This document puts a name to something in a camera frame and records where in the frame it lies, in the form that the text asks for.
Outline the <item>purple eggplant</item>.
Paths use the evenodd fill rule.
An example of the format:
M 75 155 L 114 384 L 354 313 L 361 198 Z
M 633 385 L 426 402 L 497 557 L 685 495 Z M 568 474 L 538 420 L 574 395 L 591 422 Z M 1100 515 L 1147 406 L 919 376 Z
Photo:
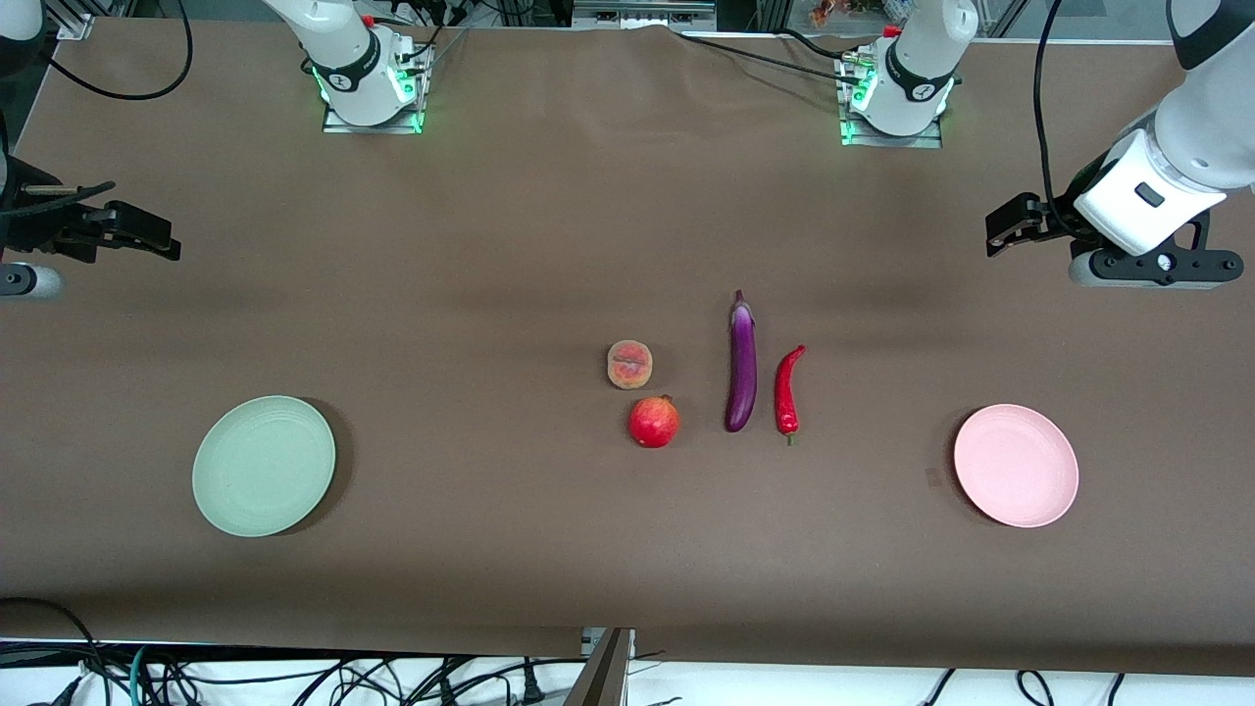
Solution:
M 750 421 L 758 389 L 756 321 L 740 288 L 730 307 L 730 387 L 725 430 L 740 431 Z

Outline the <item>aluminium frame profile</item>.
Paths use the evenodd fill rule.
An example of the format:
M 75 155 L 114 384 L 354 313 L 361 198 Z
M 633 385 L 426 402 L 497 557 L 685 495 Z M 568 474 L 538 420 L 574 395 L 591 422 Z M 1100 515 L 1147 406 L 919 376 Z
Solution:
M 43 0 L 45 15 L 54 24 L 58 40 L 83 40 L 95 18 L 109 8 L 97 0 Z
M 981 38 L 1007 38 L 1032 0 L 976 0 Z

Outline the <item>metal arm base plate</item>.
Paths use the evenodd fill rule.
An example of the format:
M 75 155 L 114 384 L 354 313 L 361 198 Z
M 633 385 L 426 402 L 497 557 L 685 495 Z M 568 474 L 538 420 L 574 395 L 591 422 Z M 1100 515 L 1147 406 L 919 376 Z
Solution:
M 371 68 L 314 66 L 328 133 L 420 134 L 425 129 L 433 48 L 395 34 Z
M 882 76 L 882 56 L 873 44 L 845 51 L 833 61 L 845 145 L 937 149 L 940 117 L 954 88 L 953 76 L 919 80 Z

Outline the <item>pink plate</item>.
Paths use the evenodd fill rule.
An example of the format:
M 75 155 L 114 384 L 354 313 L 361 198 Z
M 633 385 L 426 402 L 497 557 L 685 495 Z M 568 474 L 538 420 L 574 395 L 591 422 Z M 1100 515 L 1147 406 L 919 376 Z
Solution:
M 1059 520 L 1079 493 L 1079 460 L 1065 434 L 1032 408 L 990 405 L 960 425 L 953 461 L 973 505 L 1001 525 Z

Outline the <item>colourful toy pile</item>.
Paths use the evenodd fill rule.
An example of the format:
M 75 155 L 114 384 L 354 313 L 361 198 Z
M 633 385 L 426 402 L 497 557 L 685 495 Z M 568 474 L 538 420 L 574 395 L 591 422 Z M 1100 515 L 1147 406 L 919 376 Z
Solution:
M 808 0 L 806 18 L 812 28 L 830 23 L 901 25 L 916 9 L 916 0 Z

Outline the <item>red chili pepper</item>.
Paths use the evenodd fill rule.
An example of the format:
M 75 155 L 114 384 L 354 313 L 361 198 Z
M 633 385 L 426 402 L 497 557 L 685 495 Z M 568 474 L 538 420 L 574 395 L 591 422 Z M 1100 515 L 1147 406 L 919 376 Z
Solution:
M 801 429 L 793 393 L 793 374 L 797 362 L 806 352 L 806 345 L 798 345 L 797 349 L 789 350 L 789 354 L 781 357 L 776 371 L 776 387 L 773 387 L 773 393 L 776 393 L 776 428 L 781 436 L 784 436 L 788 446 L 794 445 L 796 434 Z

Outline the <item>light green plate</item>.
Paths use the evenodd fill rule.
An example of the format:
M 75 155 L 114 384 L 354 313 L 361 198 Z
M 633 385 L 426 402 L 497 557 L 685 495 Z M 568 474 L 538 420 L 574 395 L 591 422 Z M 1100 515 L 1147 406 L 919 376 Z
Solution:
M 202 438 L 191 473 L 201 515 L 228 535 L 291 530 L 323 504 L 338 461 L 331 425 L 291 396 L 250 399 Z

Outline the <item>red pomegranate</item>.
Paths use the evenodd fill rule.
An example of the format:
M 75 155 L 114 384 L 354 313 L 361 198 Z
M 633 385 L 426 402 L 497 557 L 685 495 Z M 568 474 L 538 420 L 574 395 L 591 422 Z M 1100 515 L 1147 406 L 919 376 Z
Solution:
M 671 396 L 639 399 L 628 415 L 628 433 L 644 448 L 668 446 L 676 438 L 680 416 Z

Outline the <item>brown table cover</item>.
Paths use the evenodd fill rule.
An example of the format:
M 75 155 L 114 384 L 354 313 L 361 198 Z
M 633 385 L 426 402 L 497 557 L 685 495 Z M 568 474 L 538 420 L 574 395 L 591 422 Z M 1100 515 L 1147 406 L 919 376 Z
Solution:
M 833 89 L 663 28 L 471 31 L 420 135 L 325 134 L 287 28 L 200 23 L 164 98 L 46 76 L 18 155 L 115 183 L 179 261 L 51 258 L 0 303 L 0 597 L 100 640 L 1255 675 L 1255 273 L 1081 287 L 984 251 L 1040 186 L 1029 43 L 981 43 L 940 149 L 845 145 Z M 730 307 L 756 321 L 725 430 Z M 612 344 L 653 354 L 607 380 Z M 776 371 L 799 419 L 776 428 Z M 333 487 L 245 539 L 193 499 L 233 408 L 328 419 Z M 668 446 L 628 433 L 671 396 Z M 960 425 L 1068 438 L 1059 520 L 991 520 Z

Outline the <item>metal rail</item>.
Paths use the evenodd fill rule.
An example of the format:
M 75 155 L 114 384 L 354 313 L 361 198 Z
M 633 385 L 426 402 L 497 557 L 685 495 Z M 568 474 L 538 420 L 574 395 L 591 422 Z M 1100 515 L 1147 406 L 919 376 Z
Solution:
M 574 0 L 572 28 L 645 28 L 717 31 L 717 0 Z

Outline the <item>wooden post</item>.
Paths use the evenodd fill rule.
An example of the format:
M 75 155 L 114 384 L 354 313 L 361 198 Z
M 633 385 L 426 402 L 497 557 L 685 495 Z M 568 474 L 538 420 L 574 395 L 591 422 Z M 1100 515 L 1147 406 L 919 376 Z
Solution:
M 562 706 L 625 706 L 635 630 L 596 631 L 591 646 L 592 651 Z

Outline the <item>orange peach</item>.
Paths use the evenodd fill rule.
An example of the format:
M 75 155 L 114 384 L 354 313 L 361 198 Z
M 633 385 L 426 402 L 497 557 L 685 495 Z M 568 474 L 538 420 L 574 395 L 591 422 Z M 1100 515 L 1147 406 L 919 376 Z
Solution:
M 644 387 L 653 376 L 653 354 L 641 341 L 616 341 L 607 350 L 606 361 L 607 380 L 614 387 Z

